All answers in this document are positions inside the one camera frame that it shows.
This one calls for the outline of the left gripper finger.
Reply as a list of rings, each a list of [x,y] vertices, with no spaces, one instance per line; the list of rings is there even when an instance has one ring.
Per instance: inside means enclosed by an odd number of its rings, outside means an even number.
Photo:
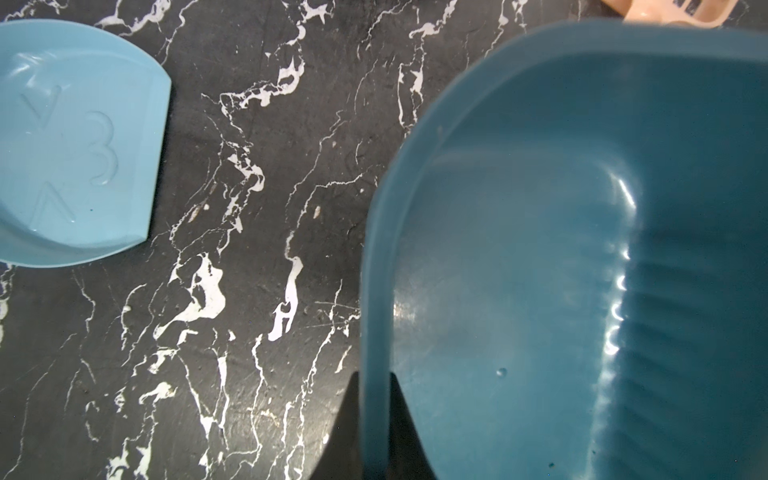
[[[402,389],[390,375],[388,479],[433,479],[435,474],[422,448]],[[359,442],[359,374],[353,373],[313,479],[361,479]]]

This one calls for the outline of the brown litter scoop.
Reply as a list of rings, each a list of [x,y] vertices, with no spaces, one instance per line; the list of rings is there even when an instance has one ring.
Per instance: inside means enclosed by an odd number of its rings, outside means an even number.
[[[737,0],[602,0],[625,22],[658,25],[684,25],[712,29],[721,26],[730,16]]]

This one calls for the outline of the blue dustpan scoop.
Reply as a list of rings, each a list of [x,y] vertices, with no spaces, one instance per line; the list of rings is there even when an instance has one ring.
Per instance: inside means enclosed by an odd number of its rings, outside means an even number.
[[[1,259],[57,268],[149,235],[172,82],[131,42],[53,19],[1,26]]]

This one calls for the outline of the teal storage tray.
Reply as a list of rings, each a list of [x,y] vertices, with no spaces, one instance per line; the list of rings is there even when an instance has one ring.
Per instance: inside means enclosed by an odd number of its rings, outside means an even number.
[[[767,37],[560,23],[452,83],[371,204],[361,443],[441,479],[767,475]]]

